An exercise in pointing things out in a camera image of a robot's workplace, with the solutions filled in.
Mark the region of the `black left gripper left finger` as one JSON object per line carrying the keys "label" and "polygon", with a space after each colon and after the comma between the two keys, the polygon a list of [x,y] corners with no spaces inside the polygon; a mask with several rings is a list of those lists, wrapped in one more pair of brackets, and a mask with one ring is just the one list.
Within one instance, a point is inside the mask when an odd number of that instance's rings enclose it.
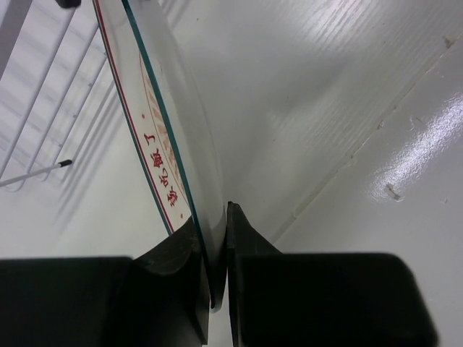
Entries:
{"label": "black left gripper left finger", "polygon": [[1,261],[3,346],[203,346],[208,318],[192,221],[135,259]]}

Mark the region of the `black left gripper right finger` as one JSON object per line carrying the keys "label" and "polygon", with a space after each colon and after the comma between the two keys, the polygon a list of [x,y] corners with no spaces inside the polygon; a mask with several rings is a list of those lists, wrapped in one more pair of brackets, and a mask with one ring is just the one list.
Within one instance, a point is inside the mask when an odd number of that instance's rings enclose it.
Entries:
{"label": "black left gripper right finger", "polygon": [[285,254],[227,206],[235,346],[437,346],[412,271],[387,253]]}

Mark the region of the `glass plate orange sunburst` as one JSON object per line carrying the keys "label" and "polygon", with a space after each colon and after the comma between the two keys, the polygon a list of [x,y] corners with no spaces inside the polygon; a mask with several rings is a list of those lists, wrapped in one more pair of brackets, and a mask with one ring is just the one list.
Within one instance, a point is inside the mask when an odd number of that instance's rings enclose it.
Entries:
{"label": "glass plate orange sunburst", "polygon": [[226,208],[205,106],[157,1],[95,1],[95,14],[140,164],[167,233],[187,221],[221,308]]}

